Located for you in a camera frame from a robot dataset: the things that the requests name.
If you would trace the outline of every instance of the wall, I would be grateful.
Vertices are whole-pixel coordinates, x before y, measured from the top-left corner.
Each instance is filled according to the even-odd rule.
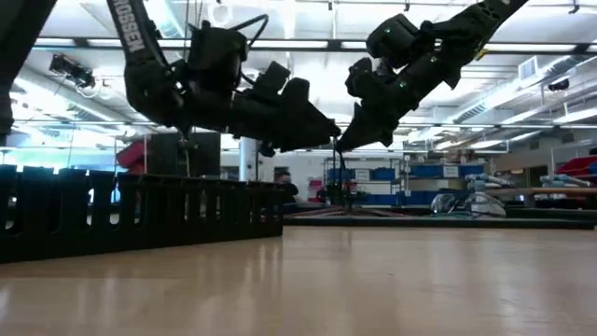
[[[558,163],[587,156],[591,147],[597,147],[597,133],[595,131],[583,130],[574,132],[574,134],[575,142],[573,144],[562,144],[559,136],[539,139],[539,149],[535,150],[530,150],[529,143],[526,143],[524,146],[516,148],[512,153],[498,157],[495,160],[495,169],[501,172],[547,165],[548,173],[553,174],[553,163],[557,166]]]

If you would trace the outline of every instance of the red object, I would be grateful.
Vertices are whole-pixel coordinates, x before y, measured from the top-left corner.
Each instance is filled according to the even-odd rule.
[[[556,174],[563,174],[572,177],[591,175],[590,166],[597,162],[597,155],[583,158],[571,159],[556,171]]]
[[[126,168],[131,174],[143,174],[145,172],[145,146],[143,141],[136,141],[122,149],[116,160],[120,167]]]
[[[309,181],[309,197],[307,198],[307,202],[317,203],[317,191],[321,190],[324,187],[324,180],[322,179],[312,179]]]

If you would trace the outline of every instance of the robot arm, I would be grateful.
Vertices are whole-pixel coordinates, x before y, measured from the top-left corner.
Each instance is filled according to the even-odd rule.
[[[251,89],[238,91],[241,64],[255,41],[238,32],[260,16],[230,29],[204,21],[189,26],[188,58],[168,64],[155,24],[142,0],[107,0],[126,59],[127,99],[150,120],[187,133],[197,126],[262,141],[262,154],[315,147],[340,129],[309,103],[309,82],[271,63]]]
[[[495,31],[528,0],[484,0],[448,21],[424,21],[417,29],[402,14],[382,23],[367,39],[368,53],[381,59],[373,69],[364,58],[350,69],[348,92],[361,98],[353,121],[337,144],[346,151],[374,142],[390,146],[398,121],[417,109],[442,81],[455,88],[460,70],[475,59]],[[398,74],[393,69],[404,67]]]

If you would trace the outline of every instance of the ceiling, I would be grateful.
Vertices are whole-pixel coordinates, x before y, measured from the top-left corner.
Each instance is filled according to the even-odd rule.
[[[410,10],[405,15],[415,25],[420,25],[424,20],[445,21],[476,1],[421,0],[410,2]],[[183,37],[185,32],[181,27],[185,27],[187,22],[193,24],[199,22],[200,13],[201,20],[211,20],[215,22],[215,25],[223,26],[231,26],[267,13],[270,16],[270,21],[261,38],[361,40],[367,38],[368,34],[382,21],[405,9],[404,1],[335,0],[332,10],[329,10],[327,0],[222,0],[222,3],[224,6],[219,6],[215,0],[202,1],[202,5],[201,1],[148,0],[146,8],[151,18],[162,28],[162,34],[165,37]],[[568,12],[572,9],[571,3],[570,0],[531,0],[502,26],[493,37],[492,42],[590,43],[597,39],[597,20],[595,20],[597,14],[594,14],[597,13],[597,6],[595,6],[597,4],[594,4],[594,1],[578,1],[581,10],[570,15]],[[255,33],[256,29],[256,26],[249,27],[243,32],[250,36]],[[41,36],[116,37],[116,34],[105,0],[60,0],[51,13]],[[69,90],[72,93],[75,87],[48,70],[50,60],[55,53],[64,54],[70,59],[92,68],[95,77],[105,84],[104,89],[99,93],[82,92],[92,98],[79,95],[80,97],[77,97],[75,102],[70,99],[71,103],[83,106],[82,109],[87,113],[86,117],[89,117],[90,113],[94,115],[94,112],[99,112],[95,117],[103,120],[146,120],[126,102],[122,78],[124,57],[121,50],[34,49],[23,70],[29,72],[23,77],[28,75],[28,78],[31,79],[30,82],[38,84],[46,91],[51,89],[50,84],[54,83],[59,88],[54,95],[63,97],[63,93]],[[167,51],[166,56],[169,61],[175,61],[180,58],[180,53]],[[355,98],[346,92],[344,80],[348,75],[349,66],[366,56],[365,53],[351,52],[253,51],[243,64],[243,70],[245,73],[256,74],[267,68],[271,61],[287,65],[294,77],[303,77],[311,82],[310,100],[320,110],[336,121],[349,122],[352,118]],[[530,57],[532,55],[487,55],[463,69],[463,79],[455,90],[452,91],[442,83],[423,99],[419,109],[409,112],[402,121],[411,123],[446,122],[461,112],[465,106],[491,95],[496,87],[517,77],[519,64]],[[524,94],[512,95],[512,98],[516,99],[508,98],[488,113],[483,113],[483,118],[474,116],[471,121],[500,123],[545,103],[562,101],[562,104],[553,106],[549,111],[540,111],[525,121],[549,122],[560,118],[562,113],[565,113],[562,107],[567,94],[581,91],[592,85],[592,80],[597,76],[594,70],[596,69],[593,62],[584,63],[575,68],[574,73],[563,74],[563,76],[570,77],[569,91],[541,94],[538,86],[529,86]],[[34,89],[25,89],[35,95]],[[587,92],[576,97],[576,105],[588,104],[590,102],[588,98],[591,95],[591,92]],[[29,100],[37,101],[37,104],[40,105],[39,109],[49,110],[43,108],[44,101],[31,98]],[[89,101],[93,102],[93,108],[85,107]],[[48,115],[45,112],[33,115],[30,113],[27,118],[56,118],[56,116]],[[16,116],[16,119],[23,119],[25,114],[21,117]],[[116,131],[130,133],[159,131],[152,127],[135,127],[126,130],[113,127],[110,130],[112,132],[103,133],[112,136],[112,133]],[[95,131],[91,129],[88,131],[99,132],[97,128]],[[439,143],[442,141],[442,131],[445,130],[438,131],[440,132],[430,136],[419,132],[417,133],[418,137],[411,135],[410,140],[431,139]],[[462,132],[462,134],[456,135],[474,137],[472,132]]]

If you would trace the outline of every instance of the blue bin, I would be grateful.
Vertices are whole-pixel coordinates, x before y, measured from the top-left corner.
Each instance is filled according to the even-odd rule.
[[[425,193],[425,204],[431,205],[433,200],[435,200],[436,196],[438,196],[439,191],[427,191]]]
[[[375,205],[378,202],[377,195],[367,195],[367,198],[364,201],[361,201],[361,204],[365,205]]]
[[[396,205],[397,202],[396,195],[377,195],[377,204],[379,205]]]
[[[407,196],[404,194],[404,191],[399,191],[396,193],[396,204],[399,206],[408,205]]]
[[[328,169],[327,170],[327,179],[328,180],[338,180],[340,178],[340,169]],[[347,169],[342,172],[342,180],[349,181],[354,178],[354,169]]]
[[[479,175],[483,174],[483,166],[482,165],[461,165],[460,166],[460,177],[465,177],[467,175]]]
[[[409,205],[427,205],[427,191],[411,191],[407,201]]]
[[[437,164],[420,164],[410,167],[410,174],[414,177],[442,177],[443,168]]]
[[[392,168],[377,168],[371,170],[372,181],[391,181],[396,179],[396,171]]]

